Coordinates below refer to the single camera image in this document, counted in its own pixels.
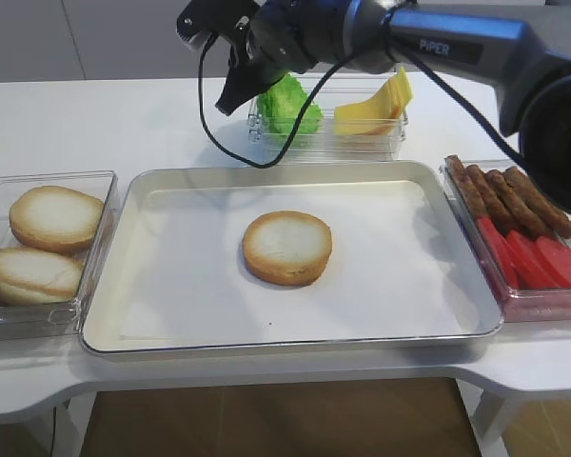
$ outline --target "metal tray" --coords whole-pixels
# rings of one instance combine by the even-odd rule
[[[277,209],[313,213],[332,228],[332,256],[312,286],[272,287],[242,264],[246,227]],[[452,345],[501,324],[425,165],[172,169],[131,183],[81,338],[104,356]]]

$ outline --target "wooden floor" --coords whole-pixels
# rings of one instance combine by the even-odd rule
[[[571,401],[528,406],[511,457],[571,457]],[[98,395],[83,457],[476,457],[450,380],[212,387]],[[46,457],[0,426],[0,457]]]

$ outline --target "lettuce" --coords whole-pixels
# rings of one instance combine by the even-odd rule
[[[279,83],[258,96],[258,112],[265,119],[271,133],[287,137],[306,98],[307,94],[300,81],[288,73]],[[322,110],[313,102],[306,110],[298,133],[317,132],[323,118]]]

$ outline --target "white table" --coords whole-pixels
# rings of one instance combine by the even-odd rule
[[[459,106],[423,75],[410,78],[415,100],[401,158],[434,169],[451,153],[462,159],[502,158]],[[492,89],[447,79],[495,123]],[[206,81],[207,120],[218,138],[245,150],[247,109],[226,118],[211,107],[222,83]],[[360,84],[369,83],[360,76]],[[114,169],[124,196],[129,181],[148,169],[240,166],[204,136],[195,85],[195,80],[0,84],[0,176]],[[69,424],[61,433],[69,436],[60,436],[59,455],[75,455],[96,391],[427,376],[461,381],[483,455],[505,455],[502,431],[523,402],[571,397],[571,322],[505,325],[487,347],[469,350],[293,351],[151,362],[91,356],[75,336],[0,342],[0,423],[27,421],[73,399],[60,409]],[[66,441],[74,445],[66,449]]]

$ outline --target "toasted bun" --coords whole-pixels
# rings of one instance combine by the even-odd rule
[[[324,272],[332,253],[332,233],[310,214],[271,212],[247,228],[243,251],[254,276],[281,286],[305,286]]]
[[[34,248],[0,249],[0,301],[34,305],[71,299],[83,266],[69,257]]]
[[[72,254],[90,246],[104,204],[77,190],[43,186],[10,207],[10,228],[25,246]]]

